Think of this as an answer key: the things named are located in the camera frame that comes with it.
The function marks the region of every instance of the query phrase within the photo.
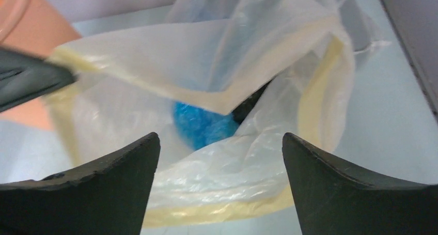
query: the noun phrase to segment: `plastic sheet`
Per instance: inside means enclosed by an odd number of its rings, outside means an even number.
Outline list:
[[[46,97],[75,164],[159,134],[145,226],[288,207],[283,134],[326,151],[342,136],[355,65],[338,13],[314,0],[228,1],[179,0],[167,24],[83,38],[51,57],[79,75]],[[270,80],[234,136],[197,151],[179,136],[175,102],[229,115]]]

